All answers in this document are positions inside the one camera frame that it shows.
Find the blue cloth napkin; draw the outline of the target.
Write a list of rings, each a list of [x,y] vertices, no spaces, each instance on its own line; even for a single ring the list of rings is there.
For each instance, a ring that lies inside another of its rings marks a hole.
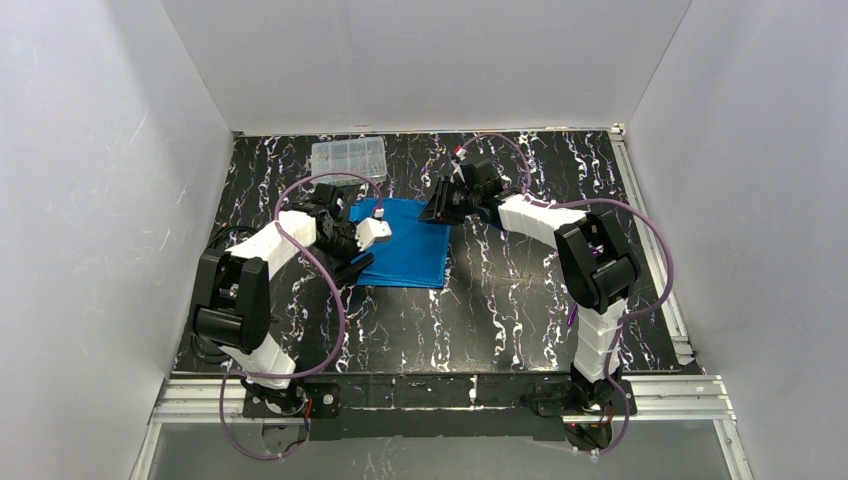
[[[446,278],[451,227],[419,220],[426,203],[387,198],[384,219],[392,235],[368,249],[374,262],[360,275],[358,286],[441,289]]]

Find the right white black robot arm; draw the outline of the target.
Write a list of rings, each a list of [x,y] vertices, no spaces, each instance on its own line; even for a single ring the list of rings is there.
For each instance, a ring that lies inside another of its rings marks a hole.
[[[506,187],[492,162],[476,160],[439,178],[418,219],[455,226],[469,216],[556,250],[567,293],[578,306],[572,370],[590,383],[613,374],[628,297],[641,275],[615,214],[543,202]]]

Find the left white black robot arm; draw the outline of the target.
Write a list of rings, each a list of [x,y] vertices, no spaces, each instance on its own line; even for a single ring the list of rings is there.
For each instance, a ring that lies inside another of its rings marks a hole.
[[[382,206],[371,216],[344,217],[344,194],[319,183],[311,196],[287,204],[272,221],[245,241],[227,249],[210,248],[200,257],[188,325],[191,332],[228,355],[246,381],[282,391],[298,378],[295,361],[270,333],[271,280],[297,255],[314,259],[333,294],[357,281],[375,257],[369,249],[392,236]]]

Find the clear plastic compartment box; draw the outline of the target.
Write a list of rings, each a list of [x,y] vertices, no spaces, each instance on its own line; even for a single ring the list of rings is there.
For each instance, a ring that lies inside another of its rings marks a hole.
[[[381,183],[387,177],[385,140],[376,136],[315,143],[311,148],[309,163],[310,173],[328,173],[320,181],[331,185],[361,183],[358,177],[346,176],[346,173],[358,174],[374,183]]]

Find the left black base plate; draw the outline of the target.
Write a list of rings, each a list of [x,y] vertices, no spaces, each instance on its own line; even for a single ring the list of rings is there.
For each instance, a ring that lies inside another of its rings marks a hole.
[[[307,383],[293,380],[286,389],[275,390],[241,380],[246,391],[243,413],[250,418],[299,417],[335,418],[341,409],[341,392],[336,383]]]

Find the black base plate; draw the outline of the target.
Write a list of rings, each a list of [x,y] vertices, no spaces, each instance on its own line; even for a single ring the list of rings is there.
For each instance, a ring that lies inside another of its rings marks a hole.
[[[625,407],[636,414],[638,407],[631,384],[621,380],[618,385],[616,389],[607,380],[583,384],[570,379],[548,379],[529,386],[523,394],[523,402],[542,417],[623,415]]]
[[[307,383],[293,380],[286,389],[275,390],[241,380],[246,391],[243,413],[250,418],[299,417],[335,418],[341,409],[341,392],[336,383]]]

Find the right aluminium rail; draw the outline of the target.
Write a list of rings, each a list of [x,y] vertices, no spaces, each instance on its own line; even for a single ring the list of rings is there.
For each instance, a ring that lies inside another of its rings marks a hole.
[[[613,124],[609,129],[609,138],[628,203],[643,214],[646,214],[645,202],[626,148],[624,127],[624,124]],[[665,282],[668,279],[662,247],[656,240],[653,231],[641,220],[637,221],[636,228],[639,232],[643,251],[645,252],[651,280],[657,293],[661,294],[665,287]],[[669,330],[677,362],[682,367],[692,364],[695,360],[694,351],[679,303],[674,293],[669,295],[661,307],[661,311]]]

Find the aluminium rail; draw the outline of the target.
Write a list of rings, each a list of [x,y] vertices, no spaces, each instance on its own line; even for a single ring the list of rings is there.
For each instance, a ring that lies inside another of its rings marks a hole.
[[[570,379],[566,374],[324,374],[307,383],[336,383],[343,413],[366,412],[495,412],[528,408],[525,390],[543,380]],[[624,378],[632,386],[638,407],[632,419],[733,420],[731,400],[719,376],[637,375]],[[250,418],[243,413],[246,391],[240,380],[175,378],[165,382],[153,413],[154,423],[237,423],[297,417]]]
[[[628,203],[643,214],[646,214],[645,202],[626,148],[624,127],[624,124],[613,124],[609,129],[609,138]],[[641,220],[637,221],[636,228],[639,232],[643,251],[645,252],[651,280],[657,293],[661,294],[665,287],[665,282],[668,279],[662,247],[656,240],[653,231]],[[694,351],[679,303],[674,293],[669,295],[661,307],[661,311],[669,330],[677,362],[682,367],[692,364],[695,360]]]

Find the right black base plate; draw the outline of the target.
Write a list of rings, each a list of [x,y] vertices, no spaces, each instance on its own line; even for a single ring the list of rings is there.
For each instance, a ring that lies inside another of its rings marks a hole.
[[[631,384],[621,380],[618,385],[616,389],[607,380],[583,384],[570,379],[548,379],[529,386],[523,394],[523,402],[542,417],[623,415],[625,407],[636,414],[638,407]]]

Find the front aluminium rail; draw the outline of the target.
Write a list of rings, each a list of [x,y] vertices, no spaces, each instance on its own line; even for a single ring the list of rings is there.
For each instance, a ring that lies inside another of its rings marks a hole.
[[[495,412],[528,408],[525,390],[543,380],[570,379],[566,374],[324,374],[307,383],[336,383],[343,413],[366,412]],[[731,400],[719,376],[637,375],[624,378],[632,386],[638,407],[632,419],[733,420]],[[175,378],[165,382],[153,413],[154,423],[237,423],[297,417],[250,418],[243,413],[246,391],[240,380]]]

